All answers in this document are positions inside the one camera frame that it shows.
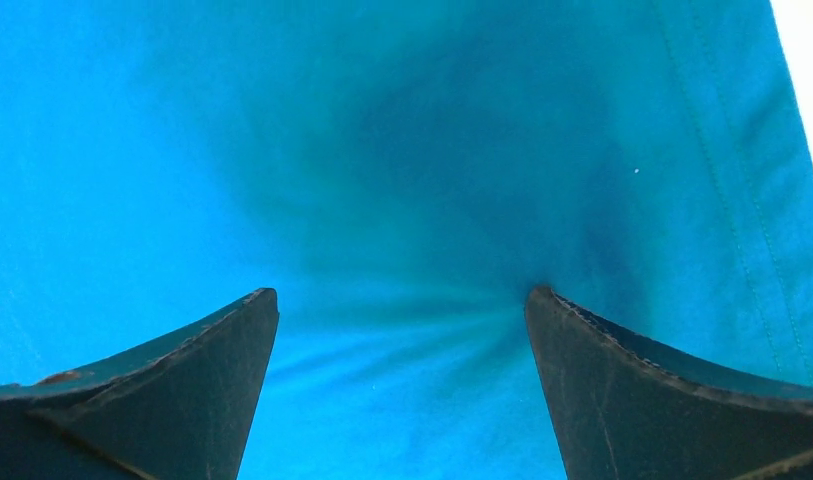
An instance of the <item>stitched seam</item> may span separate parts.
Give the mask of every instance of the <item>stitched seam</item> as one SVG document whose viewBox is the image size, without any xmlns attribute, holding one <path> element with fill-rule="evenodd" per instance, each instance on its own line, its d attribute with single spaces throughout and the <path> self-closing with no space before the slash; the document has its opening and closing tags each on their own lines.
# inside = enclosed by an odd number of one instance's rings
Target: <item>stitched seam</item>
<svg viewBox="0 0 813 480">
<path fill-rule="evenodd" d="M 704 57 L 706 57 L 706 63 L 709 65 L 709 69 L 712 71 L 712 78 L 714 81 L 715 87 L 715 94 L 718 98 L 718 103 L 721 104 L 723 113 L 724 113 L 724 123 L 727 125 L 727 132 L 730 134 L 730 139 L 733 142 L 733 145 L 736 147 L 736 153 L 738 154 L 739 159 L 739 169 L 742 171 L 742 175 L 744 176 L 747 186 L 748 192 L 750 194 L 751 203 L 753 204 L 753 208 L 756 211 L 757 216 L 759 217 L 759 226 L 762 230 L 762 236 L 765 239 L 765 247 L 768 249 L 768 254 L 771 257 L 771 264 L 774 267 L 774 275 L 775 280 L 777 280 L 777 285 L 780 287 L 780 291 L 783 293 L 783 304 L 786 306 L 786 313 L 789 317 L 789 326 L 792 329 L 792 334 L 795 337 L 795 345 L 798 349 L 798 354 L 801 357 L 801 361 L 803 362 L 804 368 L 806 369 L 807 378 L 809 379 L 810 385 L 813 385 L 813 377 L 812 377 L 812 370 L 809 367 L 809 362 L 806 358 L 806 353 L 804 352 L 803 343 L 801 342 L 801 334 L 800 330 L 798 329 L 797 323 L 795 322 L 795 317 L 792 315 L 792 308 L 791 308 L 791 299 L 789 295 L 786 294 L 785 287 L 783 285 L 783 280 L 780 278 L 780 267 L 779 262 L 777 261 L 777 256 L 774 254 L 774 248 L 772 247 L 771 237 L 768 235 L 768 225 L 765 221 L 765 216 L 763 215 L 762 209 L 759 206 L 759 202 L 756 199 L 756 189 L 751 176 L 747 174 L 747 170 L 745 168 L 745 161 L 747 159 L 747 155 L 745 154 L 744 147 L 741 142 L 736 141 L 735 135 L 735 128 L 733 128 L 733 122 L 730 118 L 729 110 L 727 108 L 728 102 L 725 101 L 724 95 L 721 90 L 721 76 L 718 73 L 718 68 L 716 68 L 715 63 L 712 60 L 712 51 L 709 48 L 709 42 L 707 41 L 706 36 L 703 33 L 703 30 L 700 28 L 700 19 L 697 15 L 697 9 L 695 8 L 695 0 L 689 0 L 689 7 L 692 9 L 692 26 L 697 33 L 698 37 L 700 37 L 701 47 L 703 48 Z"/>
<path fill-rule="evenodd" d="M 742 269 L 743 269 L 743 271 L 745 273 L 745 281 L 747 282 L 748 288 L 750 289 L 751 293 L 753 294 L 754 305 L 756 307 L 757 313 L 759 314 L 759 318 L 762 321 L 762 326 L 763 326 L 763 329 L 765 330 L 765 337 L 768 340 L 768 346 L 771 348 L 771 356 L 772 356 L 772 358 L 774 360 L 774 365 L 775 365 L 775 367 L 777 367 L 777 372 L 782 373 L 783 370 L 780 367 L 780 356 L 777 353 L 777 349 L 774 348 L 774 339 L 773 339 L 773 336 L 771 335 L 771 327 L 768 324 L 768 320 L 765 318 L 765 314 L 762 312 L 762 309 L 759 306 L 759 294 L 756 291 L 756 287 L 754 286 L 753 280 L 751 279 L 752 276 L 751 276 L 750 270 L 748 269 L 747 263 L 745 262 L 744 250 L 742 250 L 742 245 L 739 242 L 738 232 L 736 231 L 736 226 L 735 226 L 735 224 L 733 222 L 733 217 L 732 217 L 732 213 L 730 211 L 730 207 L 724 201 L 724 196 L 721 193 L 721 182 L 720 182 L 720 180 L 718 178 L 718 171 L 715 169 L 715 165 L 712 162 L 712 157 L 711 157 L 711 155 L 709 153 L 709 146 L 707 145 L 706 140 L 703 137 L 703 132 L 701 131 L 701 128 L 700 128 L 700 120 L 698 119 L 694 108 L 692 108 L 692 102 L 691 102 L 691 98 L 689 97 L 689 92 L 688 92 L 688 90 L 686 90 L 685 81 L 684 81 L 682 75 L 680 74 L 680 67 L 679 67 L 679 64 L 677 62 L 676 57 L 674 56 L 674 47 L 673 47 L 673 44 L 671 43 L 671 38 L 668 36 L 667 27 L 666 27 L 665 21 L 663 19 L 660 1 L 659 0 L 651 0 L 651 1 L 653 3 L 654 10 L 656 11 L 656 17 L 657 17 L 657 20 L 659 21 L 659 26 L 660 26 L 660 28 L 662 30 L 662 38 L 663 38 L 663 41 L 665 43 L 665 51 L 668 54 L 668 59 L 670 60 L 672 66 L 674 67 L 674 71 L 675 71 L 675 74 L 676 74 L 675 76 L 677 77 L 677 84 L 678 84 L 678 86 L 680 88 L 680 93 L 682 93 L 682 95 L 683 95 L 683 101 L 686 102 L 687 110 L 688 110 L 689 116 L 691 117 L 691 120 L 692 120 L 692 127 L 693 127 L 693 129 L 695 131 L 695 136 L 698 139 L 698 143 L 700 144 L 701 152 L 703 153 L 703 157 L 704 157 L 706 166 L 710 171 L 710 174 L 711 174 L 710 176 L 712 177 L 712 184 L 713 184 L 713 187 L 715 188 L 715 193 L 718 196 L 718 201 L 720 202 L 721 208 L 724 211 L 724 215 L 727 218 L 727 224 L 729 226 L 730 233 L 733 236 L 733 240 L 734 240 L 735 245 L 736 245 L 736 250 L 737 250 L 737 252 L 739 254 L 739 263 L 742 265 Z"/>
</svg>

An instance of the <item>cloth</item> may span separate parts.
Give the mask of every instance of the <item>cloth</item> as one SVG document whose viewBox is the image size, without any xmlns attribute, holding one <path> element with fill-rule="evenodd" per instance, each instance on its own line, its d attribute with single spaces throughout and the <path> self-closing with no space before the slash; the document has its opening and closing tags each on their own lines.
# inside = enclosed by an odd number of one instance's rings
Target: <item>cloth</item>
<svg viewBox="0 0 813 480">
<path fill-rule="evenodd" d="M 0 383 L 271 286 L 242 479 L 561 479 L 541 283 L 813 384 L 766 2 L 0 2 Z"/>
</svg>

